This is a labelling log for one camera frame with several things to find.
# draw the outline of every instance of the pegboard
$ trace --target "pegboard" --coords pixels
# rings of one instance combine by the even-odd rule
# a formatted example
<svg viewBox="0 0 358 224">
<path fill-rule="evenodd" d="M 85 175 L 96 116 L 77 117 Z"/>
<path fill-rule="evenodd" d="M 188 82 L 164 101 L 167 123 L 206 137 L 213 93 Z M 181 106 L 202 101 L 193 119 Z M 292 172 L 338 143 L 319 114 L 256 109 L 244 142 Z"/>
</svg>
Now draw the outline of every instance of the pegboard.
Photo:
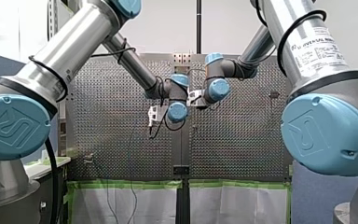
<svg viewBox="0 0 358 224">
<path fill-rule="evenodd" d="M 203 57 L 192 62 L 204 66 Z M 193 72 L 191 86 L 199 89 L 204 79 Z M 276 57 L 260 64 L 255 78 L 228 82 L 231 93 L 220 105 L 191 109 L 190 178 L 289 180 L 291 158 L 280 129 L 287 82 Z"/>
<path fill-rule="evenodd" d="M 166 55 L 145 58 L 160 77 L 172 73 Z M 148 139 L 146 100 L 138 83 L 113 58 L 89 60 L 71 83 L 67 99 L 67 146 L 76 151 L 69 179 L 172 179 L 172 134 L 161 128 Z M 94 163 L 83 158 L 92 153 Z"/>
<path fill-rule="evenodd" d="M 205 55 L 192 55 L 191 68 L 203 68 Z M 173 71 L 171 54 L 146 54 L 146 66 L 156 75 Z M 190 74 L 190 89 L 199 89 L 205 74 Z M 284 148 L 280 120 L 286 81 L 272 57 L 256 78 L 229 81 L 232 92 L 219 107 L 191 108 L 190 178 L 288 180 L 291 158 Z M 146 100 L 142 88 L 111 58 L 92 59 L 79 72 L 67 99 L 67 145 L 76 151 L 70 179 L 173 179 L 173 133 L 161 127 L 148 139 L 147 111 L 158 101 Z M 270 98 L 278 92 L 278 98 Z M 83 158 L 94 154 L 94 163 Z"/>
</svg>

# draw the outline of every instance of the logo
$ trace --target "logo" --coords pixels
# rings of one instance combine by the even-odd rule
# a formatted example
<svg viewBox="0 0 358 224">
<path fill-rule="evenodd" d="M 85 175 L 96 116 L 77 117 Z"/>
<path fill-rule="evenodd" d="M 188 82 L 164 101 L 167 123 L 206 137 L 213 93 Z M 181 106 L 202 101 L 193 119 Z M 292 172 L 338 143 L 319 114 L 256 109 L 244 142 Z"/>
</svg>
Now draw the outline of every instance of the logo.
<svg viewBox="0 0 358 224">
<path fill-rule="evenodd" d="M 22 148 L 40 123 L 11 107 L 0 116 L 0 142 L 15 148 Z"/>
<path fill-rule="evenodd" d="M 288 126 L 292 140 L 301 156 L 308 156 L 327 149 L 327 144 L 312 110 L 290 121 Z"/>
</svg>

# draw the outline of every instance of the white fabric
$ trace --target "white fabric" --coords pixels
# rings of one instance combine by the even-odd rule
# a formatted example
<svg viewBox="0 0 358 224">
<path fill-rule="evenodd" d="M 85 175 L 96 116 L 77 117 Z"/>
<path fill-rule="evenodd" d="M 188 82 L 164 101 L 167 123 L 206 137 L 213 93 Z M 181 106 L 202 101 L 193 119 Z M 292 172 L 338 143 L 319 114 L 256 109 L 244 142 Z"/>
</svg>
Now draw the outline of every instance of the white fabric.
<svg viewBox="0 0 358 224">
<path fill-rule="evenodd" d="M 131 224 L 174 224 L 176 189 L 135 190 L 138 206 Z M 106 189 L 77 189 L 72 223 L 116 223 Z M 237 187 L 191 189 L 191 223 L 285 224 L 286 189 Z M 110 189 L 109 198 L 119 223 L 127 223 L 134 208 L 130 189 Z"/>
</svg>

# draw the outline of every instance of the white wall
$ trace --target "white wall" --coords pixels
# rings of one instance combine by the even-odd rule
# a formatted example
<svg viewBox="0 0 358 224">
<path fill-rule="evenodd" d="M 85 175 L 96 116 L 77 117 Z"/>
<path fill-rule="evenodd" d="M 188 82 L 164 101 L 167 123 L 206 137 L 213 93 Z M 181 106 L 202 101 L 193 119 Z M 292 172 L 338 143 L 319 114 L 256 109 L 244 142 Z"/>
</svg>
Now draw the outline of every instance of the white wall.
<svg viewBox="0 0 358 224">
<path fill-rule="evenodd" d="M 47 43 L 47 0 L 0 0 L 0 55 L 27 62 Z"/>
<path fill-rule="evenodd" d="M 202 53 L 242 54 L 260 25 L 249 0 L 203 0 Z"/>
<path fill-rule="evenodd" d="M 326 25 L 347 63 L 358 69 L 358 0 L 318 0 L 327 12 Z"/>
<path fill-rule="evenodd" d="M 144 0 L 141 14 L 121 33 L 141 52 L 194 52 L 196 1 Z"/>
</svg>

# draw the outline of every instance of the blue joint cap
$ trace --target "blue joint cap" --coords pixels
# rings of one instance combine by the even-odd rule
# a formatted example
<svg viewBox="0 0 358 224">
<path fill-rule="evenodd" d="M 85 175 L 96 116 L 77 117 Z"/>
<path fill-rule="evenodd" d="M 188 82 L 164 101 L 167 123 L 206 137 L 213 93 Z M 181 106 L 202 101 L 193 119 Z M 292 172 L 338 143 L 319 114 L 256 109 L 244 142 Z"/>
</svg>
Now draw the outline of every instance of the blue joint cap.
<svg viewBox="0 0 358 224">
<path fill-rule="evenodd" d="M 50 117 L 37 101 L 22 95 L 0 95 L 0 161 L 23 158 L 48 138 Z"/>
<path fill-rule="evenodd" d="M 220 59 L 223 59 L 223 55 L 221 53 L 210 53 L 205 57 L 205 63 L 208 65 Z"/>
<path fill-rule="evenodd" d="M 225 79 L 218 78 L 208 87 L 209 96 L 217 101 L 223 100 L 230 92 L 230 87 Z"/>
<path fill-rule="evenodd" d="M 181 86 L 188 87 L 188 77 L 186 75 L 173 74 L 171 75 L 171 80 Z"/>
<path fill-rule="evenodd" d="M 306 94 L 283 111 L 282 138 L 292 156 L 322 175 L 358 175 L 358 109 L 336 97 Z"/>
<path fill-rule="evenodd" d="M 141 0 L 109 0 L 128 19 L 134 19 L 142 8 Z"/>
<path fill-rule="evenodd" d="M 184 103 L 174 102 L 168 107 L 168 119 L 172 123 L 178 123 L 187 117 L 187 107 Z"/>
</svg>

